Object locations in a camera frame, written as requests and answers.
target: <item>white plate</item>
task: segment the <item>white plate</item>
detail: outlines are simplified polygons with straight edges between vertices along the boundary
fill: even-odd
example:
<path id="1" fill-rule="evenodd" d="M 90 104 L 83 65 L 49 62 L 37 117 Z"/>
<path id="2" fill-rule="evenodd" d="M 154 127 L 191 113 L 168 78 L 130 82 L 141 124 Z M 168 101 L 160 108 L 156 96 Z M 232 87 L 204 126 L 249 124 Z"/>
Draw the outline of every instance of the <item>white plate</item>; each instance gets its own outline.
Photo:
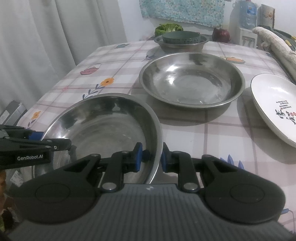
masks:
<path id="1" fill-rule="evenodd" d="M 254 104 L 269 128 L 296 147 L 296 85 L 273 75 L 259 74 L 251 81 Z"/>

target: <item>plaid tablecloth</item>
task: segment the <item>plaid tablecloth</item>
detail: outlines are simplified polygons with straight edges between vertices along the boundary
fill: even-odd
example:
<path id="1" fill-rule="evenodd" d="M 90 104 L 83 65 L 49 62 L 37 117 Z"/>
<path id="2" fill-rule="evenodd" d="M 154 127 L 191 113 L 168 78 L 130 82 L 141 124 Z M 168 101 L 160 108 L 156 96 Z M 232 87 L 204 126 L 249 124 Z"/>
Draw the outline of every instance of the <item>plaid tablecloth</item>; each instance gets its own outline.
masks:
<path id="1" fill-rule="evenodd" d="M 250 91 L 254 76 L 268 73 L 287 78 L 285 72 L 269 53 L 254 48 L 208 42 L 203 51 L 233 62 L 243 73 L 246 89 L 230 105 L 196 111 L 147 95 L 139 83 L 139 72 L 149 60 L 164 53 L 153 41 L 142 41 L 98 48 L 46 93 L 18 124 L 44 131 L 61 112 L 83 98 L 102 93 L 131 94 L 145 100 L 156 112 L 170 150 L 185 151 L 197 158 L 207 153 L 233 160 L 235 166 L 278 184 L 286 195 L 285 208 L 296 211 L 296 149 L 267 127 Z M 294 228 L 292 212 L 279 219 L 289 230 Z"/>

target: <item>tablecloth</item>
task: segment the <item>tablecloth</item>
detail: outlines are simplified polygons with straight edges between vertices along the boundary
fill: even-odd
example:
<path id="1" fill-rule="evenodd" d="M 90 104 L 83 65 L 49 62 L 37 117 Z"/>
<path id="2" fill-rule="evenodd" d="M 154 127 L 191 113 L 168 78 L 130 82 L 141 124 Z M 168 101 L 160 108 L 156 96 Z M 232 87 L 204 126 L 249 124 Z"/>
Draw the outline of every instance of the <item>tablecloth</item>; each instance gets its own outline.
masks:
<path id="1" fill-rule="evenodd" d="M 89 96 L 114 92 L 137 96 L 156 112 L 163 140 L 170 150 L 188 152 L 196 158 L 211 154 L 233 161 L 235 166 L 279 185 L 286 195 L 285 208 L 291 211 L 281 215 L 279 222 L 293 230 L 296 149 L 267 127 L 253 104 L 250 91 L 250 82 L 258 74 L 288 77 L 269 53 L 258 49 L 208 42 L 203 52 L 225 58 L 243 73 L 246 89 L 231 104 L 210 110 L 191 110 L 149 96 L 139 83 L 139 72 L 149 60 L 164 53 L 153 41 L 141 41 L 98 48 L 46 93 L 18 125 L 44 131 L 60 113 Z"/>

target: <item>water bottle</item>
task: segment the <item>water bottle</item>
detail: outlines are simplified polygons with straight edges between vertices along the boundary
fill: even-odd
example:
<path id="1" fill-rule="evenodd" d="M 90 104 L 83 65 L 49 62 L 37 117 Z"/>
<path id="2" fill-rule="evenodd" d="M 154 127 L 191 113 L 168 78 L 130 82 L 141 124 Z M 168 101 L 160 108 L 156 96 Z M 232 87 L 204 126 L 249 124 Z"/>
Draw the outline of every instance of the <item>water bottle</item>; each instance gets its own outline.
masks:
<path id="1" fill-rule="evenodd" d="M 256 27 L 257 7 L 251 0 L 241 1 L 239 23 L 243 28 L 253 29 Z"/>

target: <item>green bowl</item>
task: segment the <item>green bowl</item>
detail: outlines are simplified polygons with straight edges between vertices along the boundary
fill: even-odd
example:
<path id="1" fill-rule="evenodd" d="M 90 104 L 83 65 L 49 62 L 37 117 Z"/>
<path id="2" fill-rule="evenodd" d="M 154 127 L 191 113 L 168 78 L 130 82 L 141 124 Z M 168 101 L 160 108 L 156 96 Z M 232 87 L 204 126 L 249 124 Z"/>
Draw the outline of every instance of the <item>green bowl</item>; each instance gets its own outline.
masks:
<path id="1" fill-rule="evenodd" d="M 197 44 L 200 42 L 200 33 L 191 31 L 173 31 L 163 34 L 166 44 Z"/>

